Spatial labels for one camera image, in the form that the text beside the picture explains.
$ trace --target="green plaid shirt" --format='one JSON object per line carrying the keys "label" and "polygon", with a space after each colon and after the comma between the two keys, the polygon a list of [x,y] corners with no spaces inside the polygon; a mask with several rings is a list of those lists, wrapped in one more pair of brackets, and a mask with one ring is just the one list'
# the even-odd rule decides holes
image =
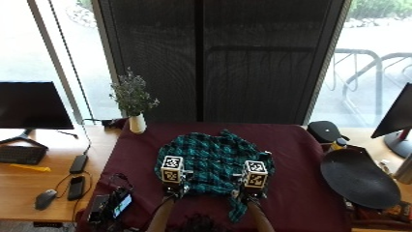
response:
{"label": "green plaid shirt", "polygon": [[[270,155],[259,152],[254,144],[227,130],[222,130],[219,136],[197,132],[177,136],[158,151],[154,172],[159,179],[165,156],[182,157],[183,169],[193,170],[186,194],[230,196],[231,190],[237,188],[231,176],[242,173],[246,160],[262,161],[269,177],[274,173]],[[231,196],[229,201],[233,207],[229,219],[237,222],[246,207]]]}

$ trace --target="potted plant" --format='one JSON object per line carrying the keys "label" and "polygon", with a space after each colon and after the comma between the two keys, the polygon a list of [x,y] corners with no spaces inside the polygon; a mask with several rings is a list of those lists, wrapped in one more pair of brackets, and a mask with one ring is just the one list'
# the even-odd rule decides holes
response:
{"label": "potted plant", "polygon": [[131,73],[130,67],[126,74],[118,76],[118,81],[110,84],[114,93],[109,94],[109,97],[129,117],[130,131],[142,133],[146,127],[142,112],[155,107],[159,102],[145,92],[145,81],[139,75]]}

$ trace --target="computer monitor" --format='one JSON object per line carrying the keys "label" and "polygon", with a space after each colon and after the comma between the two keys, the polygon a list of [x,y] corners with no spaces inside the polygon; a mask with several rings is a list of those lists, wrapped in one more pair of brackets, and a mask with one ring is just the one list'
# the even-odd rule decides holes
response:
{"label": "computer monitor", "polygon": [[51,81],[0,81],[0,129],[23,129],[17,140],[46,147],[27,138],[35,129],[73,129],[59,96]]}
{"label": "computer monitor", "polygon": [[406,83],[370,137],[383,135],[386,146],[395,154],[406,158],[412,153],[412,141],[407,140],[410,128],[412,84]]}

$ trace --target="black bag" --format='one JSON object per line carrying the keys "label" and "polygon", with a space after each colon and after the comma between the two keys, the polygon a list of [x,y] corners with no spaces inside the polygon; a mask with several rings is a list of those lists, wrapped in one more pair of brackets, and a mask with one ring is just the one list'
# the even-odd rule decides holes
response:
{"label": "black bag", "polygon": [[318,143],[330,143],[339,137],[343,137],[346,141],[349,140],[347,137],[339,134],[335,125],[327,121],[309,123],[306,131]]}

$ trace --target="computer mouse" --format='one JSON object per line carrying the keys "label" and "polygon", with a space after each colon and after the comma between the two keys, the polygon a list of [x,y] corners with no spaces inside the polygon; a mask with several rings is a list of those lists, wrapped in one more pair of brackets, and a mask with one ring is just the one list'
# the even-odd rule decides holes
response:
{"label": "computer mouse", "polygon": [[55,191],[53,189],[47,189],[43,192],[41,192],[35,197],[34,209],[35,210],[46,209],[54,198],[55,198]]}

